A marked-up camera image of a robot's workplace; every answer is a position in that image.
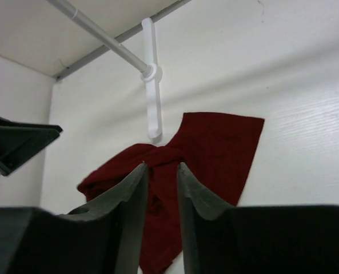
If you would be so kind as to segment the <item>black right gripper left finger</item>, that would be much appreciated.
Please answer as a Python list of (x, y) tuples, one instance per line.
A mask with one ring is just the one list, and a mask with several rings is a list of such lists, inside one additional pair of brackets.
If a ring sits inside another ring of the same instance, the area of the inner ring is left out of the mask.
[(137, 273), (148, 197), (148, 167), (67, 214), (82, 229), (78, 273)]

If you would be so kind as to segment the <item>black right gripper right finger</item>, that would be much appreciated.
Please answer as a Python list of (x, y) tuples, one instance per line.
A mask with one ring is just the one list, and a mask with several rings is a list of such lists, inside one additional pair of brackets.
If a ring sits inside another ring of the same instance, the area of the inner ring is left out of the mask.
[(205, 187), (185, 163), (177, 170), (185, 273), (240, 273), (234, 206)]

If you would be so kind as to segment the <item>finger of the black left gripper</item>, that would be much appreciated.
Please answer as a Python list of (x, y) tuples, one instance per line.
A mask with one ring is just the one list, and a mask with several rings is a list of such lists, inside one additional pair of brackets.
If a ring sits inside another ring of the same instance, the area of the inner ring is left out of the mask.
[(9, 176), (60, 137), (58, 125), (13, 122), (0, 117), (0, 176)]

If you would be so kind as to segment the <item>dark red t shirt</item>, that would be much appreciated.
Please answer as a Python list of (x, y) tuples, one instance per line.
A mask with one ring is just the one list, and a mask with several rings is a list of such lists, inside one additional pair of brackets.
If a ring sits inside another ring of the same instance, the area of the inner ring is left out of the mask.
[(93, 200), (145, 163), (149, 190), (139, 266), (164, 273), (182, 251), (177, 168), (185, 163), (207, 188), (236, 205), (246, 184), (264, 119), (217, 112), (188, 112), (164, 146), (134, 144), (78, 185)]

